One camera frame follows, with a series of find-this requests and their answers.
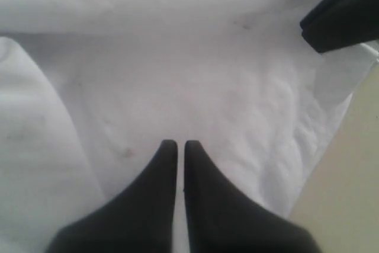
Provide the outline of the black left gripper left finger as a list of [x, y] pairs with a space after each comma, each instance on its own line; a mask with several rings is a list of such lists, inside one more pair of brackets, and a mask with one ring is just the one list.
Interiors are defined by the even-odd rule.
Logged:
[[176, 142], [163, 140], [126, 189], [61, 229], [47, 252], [171, 252], [177, 167]]

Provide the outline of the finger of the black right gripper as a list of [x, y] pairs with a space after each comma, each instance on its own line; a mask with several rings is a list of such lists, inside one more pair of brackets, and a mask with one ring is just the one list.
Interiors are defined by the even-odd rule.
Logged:
[[300, 27], [318, 53], [378, 40], [378, 0], [322, 0]]

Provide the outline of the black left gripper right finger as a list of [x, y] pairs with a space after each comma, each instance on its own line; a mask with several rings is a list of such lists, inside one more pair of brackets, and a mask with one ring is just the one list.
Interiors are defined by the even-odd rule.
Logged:
[[185, 144], [184, 194], [191, 252], [320, 252], [307, 230], [244, 195], [196, 140]]

